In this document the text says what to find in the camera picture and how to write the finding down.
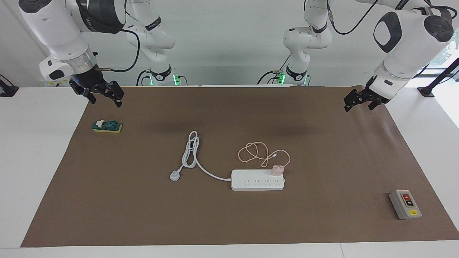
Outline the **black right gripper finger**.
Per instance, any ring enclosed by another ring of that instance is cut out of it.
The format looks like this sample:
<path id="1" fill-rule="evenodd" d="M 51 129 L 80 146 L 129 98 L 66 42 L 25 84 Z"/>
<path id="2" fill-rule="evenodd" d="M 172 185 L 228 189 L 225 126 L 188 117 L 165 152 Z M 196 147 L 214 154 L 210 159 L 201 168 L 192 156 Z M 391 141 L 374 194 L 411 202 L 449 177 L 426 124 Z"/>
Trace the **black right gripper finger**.
<path id="1" fill-rule="evenodd" d="M 83 97 L 87 98 L 91 104 L 96 103 L 96 98 L 90 89 L 77 85 L 74 80 L 69 80 L 69 85 L 74 90 L 75 94 L 82 95 Z"/>
<path id="2" fill-rule="evenodd" d="M 118 108 L 122 105 L 123 96 L 124 91 L 116 81 L 108 83 L 108 98 L 112 99 Z"/>

